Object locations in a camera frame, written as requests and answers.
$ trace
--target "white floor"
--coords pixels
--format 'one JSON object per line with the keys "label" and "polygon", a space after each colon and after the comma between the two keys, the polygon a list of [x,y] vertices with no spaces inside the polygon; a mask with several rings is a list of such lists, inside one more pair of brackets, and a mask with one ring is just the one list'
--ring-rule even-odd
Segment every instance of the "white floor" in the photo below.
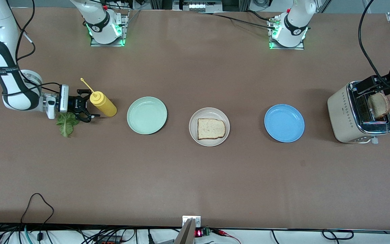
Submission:
{"label": "white floor", "polygon": [[[240,240],[241,244],[276,244],[272,236],[272,232],[269,230],[226,230],[226,232]],[[29,234],[32,243],[37,244],[37,231]],[[85,235],[93,235],[97,231],[84,231]],[[123,239],[127,240],[134,234],[133,230],[128,230],[124,233]],[[164,241],[175,239],[178,233],[174,230],[151,230],[153,240],[156,244]],[[280,244],[335,244],[335,241],[330,241],[323,238],[321,232],[314,231],[275,231],[276,238]],[[349,236],[350,234],[337,234],[338,238]],[[84,239],[80,233],[71,230],[57,230],[50,231],[49,236],[53,244],[81,244]],[[147,230],[137,231],[138,241],[134,237],[127,244],[148,244]],[[25,234],[21,232],[22,243],[28,244]],[[196,244],[239,244],[232,238],[218,236],[211,234],[210,236],[195,238]],[[50,244],[50,241],[44,233],[44,239],[42,244]],[[17,233],[13,234],[8,244],[19,244]],[[390,234],[380,233],[355,233],[351,240],[340,241],[340,244],[390,244]]]}

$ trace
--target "slice of bread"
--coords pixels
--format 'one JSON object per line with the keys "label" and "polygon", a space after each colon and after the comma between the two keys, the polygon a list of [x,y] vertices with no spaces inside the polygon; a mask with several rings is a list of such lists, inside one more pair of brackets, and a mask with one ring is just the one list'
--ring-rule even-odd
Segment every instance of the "slice of bread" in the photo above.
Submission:
{"label": "slice of bread", "polygon": [[373,109],[376,119],[382,118],[390,111],[389,99],[383,93],[376,93],[369,96],[368,106]]}
{"label": "slice of bread", "polygon": [[225,123],[219,119],[198,119],[198,140],[225,136]]}

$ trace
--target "blue plate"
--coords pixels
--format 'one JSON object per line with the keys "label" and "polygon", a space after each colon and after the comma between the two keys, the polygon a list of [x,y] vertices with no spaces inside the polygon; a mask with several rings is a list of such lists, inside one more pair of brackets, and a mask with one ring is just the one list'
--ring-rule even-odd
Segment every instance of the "blue plate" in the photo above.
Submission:
{"label": "blue plate", "polygon": [[275,105],[264,116],[264,126],[280,142],[294,142],[303,135],[305,121],[297,109],[287,104]]}

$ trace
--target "toaster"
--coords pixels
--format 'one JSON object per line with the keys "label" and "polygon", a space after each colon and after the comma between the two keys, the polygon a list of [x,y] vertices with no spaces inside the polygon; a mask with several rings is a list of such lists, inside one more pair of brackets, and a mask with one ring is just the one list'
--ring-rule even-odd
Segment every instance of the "toaster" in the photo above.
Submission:
{"label": "toaster", "polygon": [[368,97],[375,91],[360,95],[357,83],[348,83],[328,99],[332,129],[340,142],[377,144],[378,136],[390,132],[390,114],[376,119],[368,106]]}

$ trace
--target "white plate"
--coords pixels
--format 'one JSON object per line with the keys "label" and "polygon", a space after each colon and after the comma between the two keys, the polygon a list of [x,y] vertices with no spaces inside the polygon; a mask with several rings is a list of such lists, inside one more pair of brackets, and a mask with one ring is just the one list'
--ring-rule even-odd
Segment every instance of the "white plate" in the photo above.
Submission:
{"label": "white plate", "polygon": [[[225,136],[218,139],[198,140],[198,119],[222,120],[225,123]],[[199,144],[206,147],[214,147],[221,144],[228,137],[228,134],[230,133],[230,121],[228,120],[228,117],[217,108],[201,108],[192,115],[189,122],[189,132],[191,133],[192,138]]]}

